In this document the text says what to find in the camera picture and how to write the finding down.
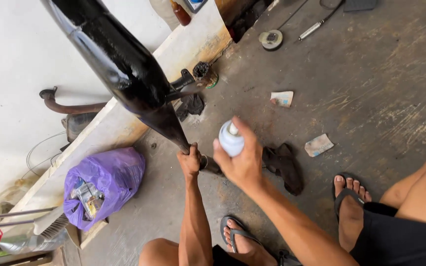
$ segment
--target purple plastic bag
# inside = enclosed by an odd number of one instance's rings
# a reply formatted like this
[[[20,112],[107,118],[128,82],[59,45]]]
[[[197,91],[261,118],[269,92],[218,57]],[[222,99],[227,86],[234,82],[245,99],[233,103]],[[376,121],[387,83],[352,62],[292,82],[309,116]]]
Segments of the purple plastic bag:
[[[136,193],[145,165],[142,154],[132,147],[105,151],[81,160],[68,171],[65,178],[63,211],[70,223],[88,231],[97,221],[120,210]],[[78,199],[69,199],[78,177],[87,183],[93,183],[105,195],[105,201],[93,221],[83,221],[82,203]]]

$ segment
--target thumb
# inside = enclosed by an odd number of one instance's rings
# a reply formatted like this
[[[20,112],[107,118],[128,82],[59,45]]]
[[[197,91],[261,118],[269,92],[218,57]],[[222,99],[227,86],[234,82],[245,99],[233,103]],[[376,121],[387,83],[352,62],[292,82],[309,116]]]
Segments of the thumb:
[[[218,139],[213,141],[213,159],[220,166],[223,173],[229,172],[231,169],[231,157],[223,150]]]

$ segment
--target hand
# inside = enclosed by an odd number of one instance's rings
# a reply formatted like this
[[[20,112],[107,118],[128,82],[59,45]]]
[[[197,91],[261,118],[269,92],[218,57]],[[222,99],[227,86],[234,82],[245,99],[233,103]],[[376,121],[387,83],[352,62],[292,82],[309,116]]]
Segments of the hand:
[[[261,187],[262,147],[257,142],[256,134],[239,117],[234,116],[233,124],[244,138],[244,148],[240,154],[231,158],[223,150],[218,139],[213,141],[213,159],[220,166],[226,177],[242,190]]]
[[[185,178],[198,177],[200,170],[200,152],[198,151],[198,144],[193,142],[190,146],[190,154],[183,154],[180,150],[177,152],[177,159],[180,162],[180,167],[185,175]]]

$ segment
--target foot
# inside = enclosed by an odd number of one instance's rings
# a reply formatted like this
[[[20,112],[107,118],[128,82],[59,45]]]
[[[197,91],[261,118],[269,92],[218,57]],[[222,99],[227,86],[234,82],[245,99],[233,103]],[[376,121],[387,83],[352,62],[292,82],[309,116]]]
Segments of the foot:
[[[359,184],[358,180],[335,176],[335,197],[345,188],[352,189],[364,202],[372,200],[371,195]],[[351,251],[363,229],[363,208],[351,197],[346,196],[339,208],[338,238],[342,248]]]
[[[224,236],[228,242],[228,251],[233,252],[231,246],[231,229],[243,230],[234,220],[228,220],[228,226],[224,227]],[[259,245],[256,241],[251,238],[241,236],[238,234],[234,235],[234,244],[236,246],[236,252],[239,254],[249,254],[254,257],[257,265],[277,265],[277,261],[272,257],[263,246]]]

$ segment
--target red bottle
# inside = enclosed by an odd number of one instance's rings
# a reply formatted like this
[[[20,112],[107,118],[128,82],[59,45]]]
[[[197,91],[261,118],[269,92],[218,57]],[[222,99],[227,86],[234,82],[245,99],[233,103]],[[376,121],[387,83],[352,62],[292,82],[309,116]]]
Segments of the red bottle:
[[[173,0],[170,0],[170,4],[172,5],[172,9],[174,10],[175,15],[177,16],[178,20],[180,21],[180,24],[182,26],[187,26],[192,18],[188,13],[185,11],[185,9],[179,5],[177,2],[174,2]]]

